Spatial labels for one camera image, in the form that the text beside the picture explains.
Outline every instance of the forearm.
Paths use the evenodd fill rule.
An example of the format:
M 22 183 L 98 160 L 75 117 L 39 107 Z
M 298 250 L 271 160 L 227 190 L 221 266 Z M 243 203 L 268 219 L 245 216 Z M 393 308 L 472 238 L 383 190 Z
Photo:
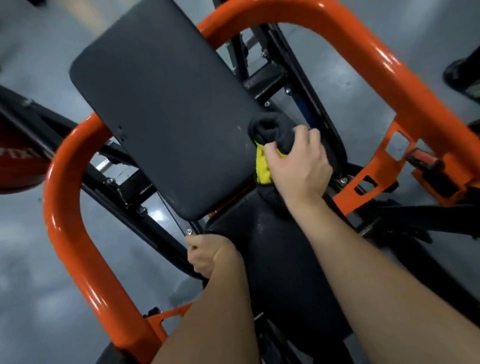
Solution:
M 293 208 L 373 363 L 476 363 L 480 330 L 359 237 L 323 202 Z
M 201 297 L 169 336 L 155 360 L 157 364 L 259 362 L 247 276 L 241 258 L 217 263 Z

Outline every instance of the concrete floor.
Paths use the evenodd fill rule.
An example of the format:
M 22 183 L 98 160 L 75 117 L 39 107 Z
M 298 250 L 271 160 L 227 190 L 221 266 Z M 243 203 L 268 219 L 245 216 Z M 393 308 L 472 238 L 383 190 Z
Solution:
M 36 9 L 24 0 L 0 3 L 0 84 L 81 122 L 90 107 L 70 82 L 73 59 L 134 0 L 50 0 Z M 194 23 L 213 10 L 211 0 L 177 0 Z M 465 123 L 480 107 L 447 88 L 441 74 L 480 42 L 476 0 L 341 0 Z M 365 164 L 394 113 L 323 39 L 283 24 L 292 48 L 336 124 L 352 162 Z M 225 49 L 219 51 L 228 61 Z M 259 67 L 260 50 L 249 57 Z M 292 100 L 276 102 L 301 121 Z M 101 157 L 95 157 L 98 164 Z M 113 167 L 120 182 L 132 169 Z M 432 202 L 404 173 L 394 198 Z M 0 364 L 94 363 L 108 337 L 57 259 L 42 218 L 42 187 L 0 196 Z M 159 200 L 150 214 L 178 239 L 182 232 Z M 177 271 L 103 208 L 82 194 L 82 214 L 92 239 L 141 311 L 188 302 L 198 282 Z M 480 244 L 469 237 L 434 233 L 432 254 L 480 299 Z

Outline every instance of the bolt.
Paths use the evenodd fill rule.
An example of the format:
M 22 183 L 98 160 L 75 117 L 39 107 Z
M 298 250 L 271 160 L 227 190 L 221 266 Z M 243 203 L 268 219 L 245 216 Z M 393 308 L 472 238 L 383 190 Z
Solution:
M 31 98 L 26 98 L 25 100 L 22 101 L 22 106 L 24 108 L 32 106 L 32 104 L 33 104 L 33 100 Z
M 143 206 L 140 206 L 138 209 L 137 209 L 137 212 L 140 216 L 147 216 L 148 215 L 148 209 L 146 207 L 143 207 Z

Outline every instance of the black seat cushion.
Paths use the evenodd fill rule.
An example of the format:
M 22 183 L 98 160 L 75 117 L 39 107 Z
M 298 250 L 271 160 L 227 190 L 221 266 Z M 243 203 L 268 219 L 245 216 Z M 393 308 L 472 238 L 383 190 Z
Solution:
M 206 232 L 234 242 L 253 301 L 300 350 L 317 356 L 351 332 L 312 247 L 288 213 L 278 215 L 254 191 L 210 220 Z
M 134 6 L 70 76 L 180 217 L 203 217 L 253 175 L 247 128 L 263 109 L 173 1 Z

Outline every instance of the orange metal frame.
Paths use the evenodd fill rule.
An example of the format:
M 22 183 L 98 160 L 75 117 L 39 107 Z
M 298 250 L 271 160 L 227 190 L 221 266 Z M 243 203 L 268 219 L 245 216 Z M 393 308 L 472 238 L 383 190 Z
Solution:
M 401 64 L 355 16 L 334 0 L 230 0 L 198 25 L 216 49 L 242 30 L 264 23 L 293 23 L 323 36 L 368 84 L 397 112 L 371 162 L 335 197 L 349 213 L 390 186 L 405 160 L 385 148 L 395 131 L 419 139 L 440 158 L 451 158 L 462 171 L 462 183 L 480 181 L 480 141 L 434 94 Z M 91 305 L 112 342 L 141 364 L 150 363 L 165 339 L 158 320 L 143 319 L 88 236 L 80 214 L 82 174 L 94 153 L 112 136 L 93 114 L 64 141 L 45 184 L 44 216 L 55 250 Z M 378 187 L 358 195 L 365 176 Z

